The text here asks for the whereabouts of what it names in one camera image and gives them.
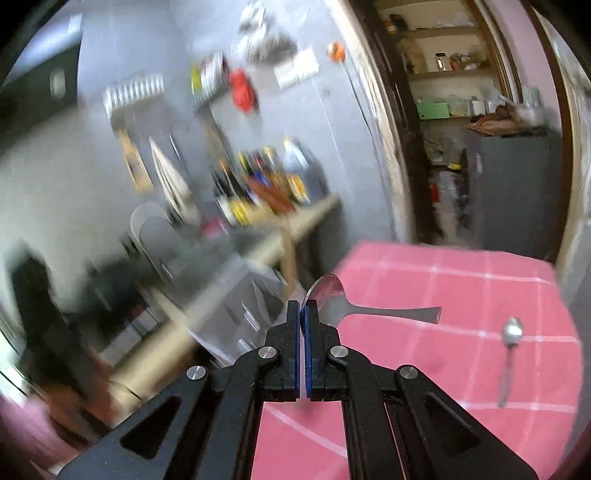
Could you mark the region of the small steel spoon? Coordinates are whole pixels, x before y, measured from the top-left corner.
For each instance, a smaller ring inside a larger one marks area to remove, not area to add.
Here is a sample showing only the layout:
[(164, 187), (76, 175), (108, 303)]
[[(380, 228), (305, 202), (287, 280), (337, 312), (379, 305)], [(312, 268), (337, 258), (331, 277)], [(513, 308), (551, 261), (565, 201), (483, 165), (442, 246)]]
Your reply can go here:
[(523, 334), (523, 325), (518, 317), (510, 317), (501, 332), (501, 341), (506, 349), (505, 364), (499, 384), (498, 407), (501, 409), (506, 407), (511, 392), (514, 350), (520, 345)]

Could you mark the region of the red plastic bag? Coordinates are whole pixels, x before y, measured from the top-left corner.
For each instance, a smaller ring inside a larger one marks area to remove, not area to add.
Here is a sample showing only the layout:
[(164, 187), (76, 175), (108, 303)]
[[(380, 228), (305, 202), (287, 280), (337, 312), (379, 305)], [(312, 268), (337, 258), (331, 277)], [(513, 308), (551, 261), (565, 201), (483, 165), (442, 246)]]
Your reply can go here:
[(242, 69), (229, 73), (229, 83), (233, 103), (243, 113), (249, 114), (256, 110), (256, 90), (252, 87), (249, 77)]

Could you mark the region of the large steel spoon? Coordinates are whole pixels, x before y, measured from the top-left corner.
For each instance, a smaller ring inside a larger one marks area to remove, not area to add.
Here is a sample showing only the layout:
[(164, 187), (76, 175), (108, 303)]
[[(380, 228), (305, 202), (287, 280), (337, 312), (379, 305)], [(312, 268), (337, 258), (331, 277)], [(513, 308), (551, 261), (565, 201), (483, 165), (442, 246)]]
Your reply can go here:
[(341, 278), (334, 273), (318, 278), (304, 297), (304, 306), (315, 304), (322, 323), (338, 326), (346, 317), (367, 315), (397, 318), (429, 324), (438, 324), (442, 307), (384, 308), (353, 303)]

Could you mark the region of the white wall basket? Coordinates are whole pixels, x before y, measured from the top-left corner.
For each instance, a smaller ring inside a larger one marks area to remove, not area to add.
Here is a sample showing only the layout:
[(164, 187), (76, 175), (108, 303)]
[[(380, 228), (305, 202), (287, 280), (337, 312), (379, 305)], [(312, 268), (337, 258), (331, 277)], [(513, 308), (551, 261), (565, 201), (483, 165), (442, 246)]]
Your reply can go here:
[(109, 86), (103, 92), (103, 104), (109, 118), (137, 102), (161, 95), (165, 90), (162, 74), (134, 76), (122, 83)]

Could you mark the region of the dark grey cabinet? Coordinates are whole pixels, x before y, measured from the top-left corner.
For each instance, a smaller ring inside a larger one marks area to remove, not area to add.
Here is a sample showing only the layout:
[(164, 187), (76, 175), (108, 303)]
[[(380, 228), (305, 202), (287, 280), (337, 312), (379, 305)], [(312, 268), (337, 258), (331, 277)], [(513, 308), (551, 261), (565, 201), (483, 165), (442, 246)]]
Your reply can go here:
[(553, 262), (558, 249), (560, 135), (466, 132), (474, 245)]

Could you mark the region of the green box on shelf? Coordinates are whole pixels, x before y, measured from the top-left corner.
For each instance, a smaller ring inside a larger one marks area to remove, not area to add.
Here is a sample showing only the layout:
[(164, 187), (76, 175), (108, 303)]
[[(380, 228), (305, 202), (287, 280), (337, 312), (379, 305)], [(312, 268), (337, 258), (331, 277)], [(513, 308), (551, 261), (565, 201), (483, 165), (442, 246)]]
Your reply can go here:
[(416, 102), (419, 118), (424, 121), (449, 119), (451, 117), (446, 101), (420, 100)]

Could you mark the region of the pink checkered tablecloth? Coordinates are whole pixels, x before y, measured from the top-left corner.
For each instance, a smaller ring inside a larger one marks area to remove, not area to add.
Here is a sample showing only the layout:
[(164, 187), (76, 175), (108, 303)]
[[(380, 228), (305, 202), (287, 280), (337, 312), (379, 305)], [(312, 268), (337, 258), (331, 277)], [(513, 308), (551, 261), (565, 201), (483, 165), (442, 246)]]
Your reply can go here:
[[(583, 384), (583, 350), (552, 267), (503, 252), (362, 242), (335, 270), (353, 303), (441, 306), (438, 324), (349, 316), (342, 343), (388, 368), (412, 364), (520, 455), (538, 476), (558, 468)], [(511, 392), (498, 407), (506, 349), (518, 317)]]

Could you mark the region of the orange chili sauce packet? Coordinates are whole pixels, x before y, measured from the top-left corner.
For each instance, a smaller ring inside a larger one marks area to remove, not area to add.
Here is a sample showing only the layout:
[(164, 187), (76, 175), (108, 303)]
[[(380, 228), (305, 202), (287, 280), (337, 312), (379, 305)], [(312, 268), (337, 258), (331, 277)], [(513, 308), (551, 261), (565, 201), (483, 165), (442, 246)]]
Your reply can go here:
[(294, 203), (284, 195), (279, 188), (266, 185), (258, 179), (249, 177), (247, 180), (250, 190), (263, 200), (264, 203), (270, 206), (276, 214), (287, 214), (296, 210)]

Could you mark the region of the wooden grater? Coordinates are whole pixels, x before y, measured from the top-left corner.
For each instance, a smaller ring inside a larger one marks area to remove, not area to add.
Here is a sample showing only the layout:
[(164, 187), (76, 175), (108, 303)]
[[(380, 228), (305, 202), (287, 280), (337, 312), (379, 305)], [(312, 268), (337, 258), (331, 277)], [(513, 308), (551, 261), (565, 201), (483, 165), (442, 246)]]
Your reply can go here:
[(135, 190), (140, 193), (151, 192), (153, 190), (153, 183), (137, 146), (124, 129), (116, 130), (115, 136), (119, 141), (123, 160)]

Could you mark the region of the perforated steel utensil holder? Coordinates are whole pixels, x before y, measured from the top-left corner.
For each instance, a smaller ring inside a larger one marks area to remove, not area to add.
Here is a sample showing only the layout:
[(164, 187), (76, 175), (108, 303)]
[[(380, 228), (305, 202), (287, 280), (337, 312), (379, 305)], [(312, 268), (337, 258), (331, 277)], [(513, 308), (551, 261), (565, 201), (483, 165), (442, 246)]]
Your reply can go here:
[(300, 283), (280, 271), (235, 256), (182, 307), (193, 339), (219, 367), (262, 347), (270, 328), (286, 319), (287, 302), (304, 299)]

